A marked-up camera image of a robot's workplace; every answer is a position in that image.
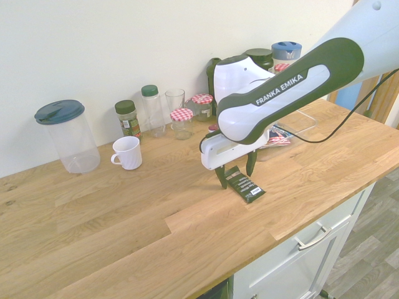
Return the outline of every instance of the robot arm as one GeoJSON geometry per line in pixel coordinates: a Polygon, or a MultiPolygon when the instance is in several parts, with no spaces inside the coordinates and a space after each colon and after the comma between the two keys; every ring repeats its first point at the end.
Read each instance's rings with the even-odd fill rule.
{"type": "MultiPolygon", "coordinates": [[[[398,68],[397,16],[398,1],[362,0],[354,5],[313,50],[288,69],[266,83],[254,82],[222,98],[218,102],[222,134],[251,145],[269,125],[300,107],[398,68]]],[[[231,69],[242,68],[239,62],[232,64],[231,69]]]]}
{"type": "Polygon", "coordinates": [[[226,188],[224,165],[247,154],[251,175],[256,150],[278,119],[334,90],[399,68],[397,16],[397,0],[361,0],[308,54],[266,82],[259,79],[269,73],[256,70],[249,57],[218,63],[214,87],[221,134],[200,144],[202,164],[226,188]]]}

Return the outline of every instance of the wood laminate floor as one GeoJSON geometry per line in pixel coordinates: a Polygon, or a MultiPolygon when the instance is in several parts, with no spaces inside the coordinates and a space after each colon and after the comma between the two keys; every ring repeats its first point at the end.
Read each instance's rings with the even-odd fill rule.
{"type": "Polygon", "coordinates": [[[399,299],[399,168],[376,183],[324,290],[336,299],[399,299]]]}

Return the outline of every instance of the white mug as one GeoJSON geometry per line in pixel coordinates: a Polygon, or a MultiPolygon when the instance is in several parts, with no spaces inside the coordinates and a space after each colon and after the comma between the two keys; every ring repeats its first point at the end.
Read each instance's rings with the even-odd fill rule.
{"type": "Polygon", "coordinates": [[[134,136],[125,136],[112,145],[115,154],[111,157],[111,162],[116,165],[122,165],[126,170],[138,168],[142,162],[142,152],[140,151],[140,140],[134,136]]]}

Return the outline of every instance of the silver handle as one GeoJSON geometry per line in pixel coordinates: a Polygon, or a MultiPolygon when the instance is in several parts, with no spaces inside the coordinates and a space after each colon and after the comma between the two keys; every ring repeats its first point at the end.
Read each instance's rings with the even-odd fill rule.
{"type": "Polygon", "coordinates": [[[312,242],[309,242],[308,244],[303,244],[300,240],[298,240],[298,244],[299,244],[299,251],[307,249],[309,247],[312,247],[313,245],[316,245],[317,243],[319,243],[321,240],[323,240],[324,238],[326,238],[329,233],[331,233],[332,228],[326,229],[324,226],[322,226],[322,231],[324,231],[324,234],[322,234],[320,237],[318,237],[317,239],[313,240],[312,242]]]}

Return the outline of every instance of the dark bottle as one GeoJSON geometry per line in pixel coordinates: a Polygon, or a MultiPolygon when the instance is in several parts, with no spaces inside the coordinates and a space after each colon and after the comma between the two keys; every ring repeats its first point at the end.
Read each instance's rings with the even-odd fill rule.
{"type": "Polygon", "coordinates": [[[212,115],[216,115],[216,101],[214,99],[213,74],[216,64],[218,64],[219,61],[221,61],[220,58],[212,58],[211,65],[206,68],[206,75],[208,76],[208,91],[209,91],[208,93],[213,97],[212,115]]]}
{"type": "Polygon", "coordinates": [[[269,49],[250,49],[245,51],[245,55],[250,56],[256,65],[262,69],[272,72],[273,70],[273,53],[269,49]]]}

